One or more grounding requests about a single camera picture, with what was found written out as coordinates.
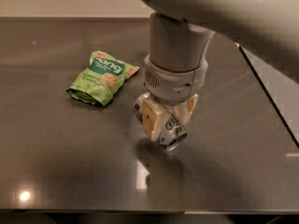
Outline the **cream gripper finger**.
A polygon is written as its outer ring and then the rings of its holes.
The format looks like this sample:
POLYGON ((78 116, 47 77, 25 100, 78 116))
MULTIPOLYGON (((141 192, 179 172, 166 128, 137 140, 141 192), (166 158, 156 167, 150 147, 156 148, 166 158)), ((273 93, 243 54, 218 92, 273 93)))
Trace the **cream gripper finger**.
POLYGON ((198 95, 195 94, 188 100, 175 106, 175 115, 182 125, 186 125, 192 116, 192 112, 196 107, 198 95))
POLYGON ((143 130, 150 140, 158 139, 165 111, 165 106, 151 96, 142 101, 143 130))

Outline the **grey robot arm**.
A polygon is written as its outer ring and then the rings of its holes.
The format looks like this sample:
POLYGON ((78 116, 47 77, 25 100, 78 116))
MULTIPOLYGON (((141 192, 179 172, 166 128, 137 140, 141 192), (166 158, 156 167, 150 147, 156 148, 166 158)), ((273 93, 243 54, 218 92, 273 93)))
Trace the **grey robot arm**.
POLYGON ((298 80, 299 0, 141 1, 153 10, 144 85, 162 103, 180 104, 202 87, 216 33, 298 80))

